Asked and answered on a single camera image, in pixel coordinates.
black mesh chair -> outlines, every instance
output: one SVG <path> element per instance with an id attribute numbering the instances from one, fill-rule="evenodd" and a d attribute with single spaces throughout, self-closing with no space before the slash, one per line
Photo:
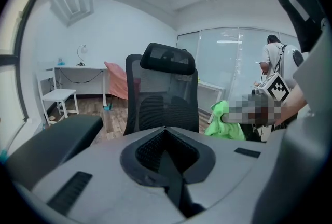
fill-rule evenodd
<path id="1" fill-rule="evenodd" d="M 126 60 L 128 120 L 124 135 L 161 126 L 199 132 L 198 73 L 192 55 L 150 44 Z"/>

chair headrest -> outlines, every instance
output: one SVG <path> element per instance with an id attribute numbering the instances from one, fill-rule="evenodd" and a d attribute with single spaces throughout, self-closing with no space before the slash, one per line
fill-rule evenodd
<path id="1" fill-rule="evenodd" d="M 195 72 L 192 55 L 167 45 L 151 43 L 141 59 L 141 67 L 148 70 L 190 76 Z"/>

window frame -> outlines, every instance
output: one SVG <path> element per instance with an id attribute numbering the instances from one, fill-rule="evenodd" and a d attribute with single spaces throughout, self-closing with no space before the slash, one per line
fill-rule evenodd
<path id="1" fill-rule="evenodd" d="M 37 0 L 29 0 L 27 5 L 24 8 L 22 19 L 20 25 L 17 30 L 16 39 L 14 43 L 14 52 L 13 54 L 0 54 L 0 66 L 6 65 L 14 65 L 15 66 L 15 74 L 16 74 L 16 85 L 17 85 L 17 92 L 19 97 L 19 102 L 21 105 L 22 113 L 24 116 L 24 122 L 29 118 L 26 110 L 26 106 L 23 99 L 23 92 L 21 86 L 21 78 L 20 78 L 20 56 L 21 56 L 21 48 L 22 48 L 22 41 L 24 30 Z"/>

pink cloth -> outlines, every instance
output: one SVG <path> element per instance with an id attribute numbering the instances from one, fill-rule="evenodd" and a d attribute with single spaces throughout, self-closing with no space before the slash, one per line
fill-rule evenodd
<path id="1" fill-rule="evenodd" d="M 127 75 L 117 64 L 104 62 L 109 73 L 109 93 L 121 99 L 128 99 Z"/>

wooden floor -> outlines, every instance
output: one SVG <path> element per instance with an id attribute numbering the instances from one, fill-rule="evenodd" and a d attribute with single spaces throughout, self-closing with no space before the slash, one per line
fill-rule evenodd
<path id="1" fill-rule="evenodd" d="M 107 98 L 107 104 L 111 102 L 111 98 Z M 111 140 L 113 138 L 118 138 L 123 135 L 126 129 L 127 123 L 127 113 L 128 113 L 128 101 L 119 99 L 115 97 L 112 100 L 112 109 L 104 110 L 103 108 L 103 99 L 77 99 L 78 110 L 80 114 L 86 115 L 94 115 L 100 116 L 103 119 L 104 127 L 100 130 L 97 137 L 93 141 L 93 145 L 104 142 L 107 140 Z M 74 100 L 66 101 L 67 110 L 75 110 Z M 60 115 L 58 109 L 54 109 L 49 116 L 54 116 L 58 121 L 60 119 Z M 199 113 L 200 119 L 200 133 L 204 134 L 205 129 L 209 126 L 208 119 L 209 116 Z"/>

